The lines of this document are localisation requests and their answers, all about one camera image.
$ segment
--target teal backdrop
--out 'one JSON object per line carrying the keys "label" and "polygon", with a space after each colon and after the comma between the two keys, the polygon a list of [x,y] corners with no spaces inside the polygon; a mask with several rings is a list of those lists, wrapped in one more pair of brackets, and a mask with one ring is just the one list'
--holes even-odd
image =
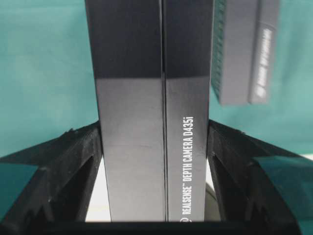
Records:
{"label": "teal backdrop", "polygon": [[[312,12],[281,0],[269,104],[221,107],[211,92],[210,118],[313,153]],[[1,0],[0,156],[97,120],[84,0]]]}
{"label": "teal backdrop", "polygon": [[0,156],[97,120],[84,0],[1,0]]}

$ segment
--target product box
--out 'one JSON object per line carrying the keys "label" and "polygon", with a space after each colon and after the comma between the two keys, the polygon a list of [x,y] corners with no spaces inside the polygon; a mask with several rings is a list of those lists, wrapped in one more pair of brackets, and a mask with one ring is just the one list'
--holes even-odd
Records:
{"label": "product box", "polygon": [[86,0],[112,221],[204,221],[213,0]]}
{"label": "product box", "polygon": [[213,1],[163,5],[169,221],[204,221]]}
{"label": "product box", "polygon": [[279,0],[215,0],[212,87],[222,105],[266,103]]}
{"label": "product box", "polygon": [[161,4],[86,8],[111,220],[165,221]]}

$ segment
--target teal cloth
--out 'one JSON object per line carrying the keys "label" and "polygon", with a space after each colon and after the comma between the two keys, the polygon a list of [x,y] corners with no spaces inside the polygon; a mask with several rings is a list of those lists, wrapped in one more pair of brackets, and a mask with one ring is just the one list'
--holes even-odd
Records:
{"label": "teal cloth", "polygon": [[98,120],[84,0],[1,0],[0,35],[0,156]]}
{"label": "teal cloth", "polygon": [[267,105],[221,106],[211,119],[299,153],[313,153],[313,1],[281,0],[275,66]]}
{"label": "teal cloth", "polygon": [[34,165],[0,164],[0,221],[37,170]]}
{"label": "teal cloth", "polygon": [[288,205],[302,234],[313,234],[313,161],[283,156],[255,160]]}
{"label": "teal cloth", "polygon": [[[297,153],[313,153],[313,1],[281,0],[268,105],[210,118]],[[84,0],[0,1],[0,156],[98,120]]]}

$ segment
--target teal tape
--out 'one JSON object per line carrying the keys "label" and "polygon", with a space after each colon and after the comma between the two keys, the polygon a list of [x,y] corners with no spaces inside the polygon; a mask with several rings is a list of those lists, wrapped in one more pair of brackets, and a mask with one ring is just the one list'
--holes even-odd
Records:
{"label": "teal tape", "polygon": [[283,156],[255,160],[297,219],[302,234],[313,234],[313,161]]}
{"label": "teal tape", "polygon": [[37,167],[22,164],[0,164],[0,221],[10,210]]}

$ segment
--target dark gray box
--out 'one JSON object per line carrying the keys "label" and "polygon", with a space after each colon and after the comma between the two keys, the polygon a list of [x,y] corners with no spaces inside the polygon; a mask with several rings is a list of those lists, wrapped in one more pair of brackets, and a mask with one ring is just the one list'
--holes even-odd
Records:
{"label": "dark gray box", "polygon": [[111,219],[165,221],[160,1],[86,7]]}
{"label": "dark gray box", "polygon": [[164,1],[169,221],[204,221],[212,11],[212,0]]}
{"label": "dark gray box", "polygon": [[260,61],[264,30],[270,28],[270,70],[278,13],[279,0],[214,1],[211,77],[222,105],[267,101],[270,72],[260,81],[260,71],[264,71]]}

